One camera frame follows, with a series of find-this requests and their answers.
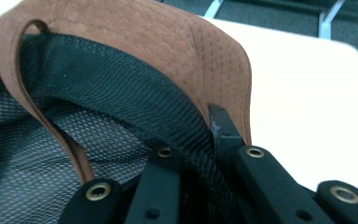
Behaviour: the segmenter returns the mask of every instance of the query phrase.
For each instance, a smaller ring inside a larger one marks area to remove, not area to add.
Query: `white surface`
[[[358,51],[351,46],[209,20],[240,42],[252,71],[253,144],[310,189],[358,188]]]

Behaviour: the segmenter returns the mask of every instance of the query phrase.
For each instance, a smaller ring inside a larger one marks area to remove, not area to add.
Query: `brown leather panel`
[[[156,67],[195,103],[225,107],[251,144],[251,67],[241,47],[209,22],[152,0],[26,0],[6,16],[31,13],[51,32],[78,35],[121,49]]]
[[[0,33],[0,76],[10,94],[38,119],[63,146],[76,168],[80,182],[84,184],[94,178],[85,150],[43,115],[34,104],[21,79],[21,38],[28,26],[32,24],[40,32],[48,32],[48,26],[43,21],[27,14],[18,15],[3,25],[3,31]]]

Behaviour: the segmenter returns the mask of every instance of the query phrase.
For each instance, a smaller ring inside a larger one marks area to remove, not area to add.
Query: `brown strap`
[[[41,33],[47,33],[48,25],[34,17],[20,15],[11,18],[0,34],[0,76],[10,94],[30,114],[40,121],[62,145],[75,166],[82,184],[94,179],[85,150],[66,132],[50,122],[37,108],[21,79],[20,46],[26,29],[34,24]]]

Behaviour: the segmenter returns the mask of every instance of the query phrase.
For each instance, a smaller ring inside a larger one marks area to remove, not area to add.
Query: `strap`
[[[48,33],[48,25],[29,15],[19,15],[7,21],[0,34],[0,76],[7,90],[32,116],[39,120],[62,145],[70,161],[75,166],[82,184],[94,179],[94,174],[86,152],[71,136],[49,121],[37,108],[25,89],[21,79],[20,47],[21,39],[30,25],[35,25],[41,33]]]

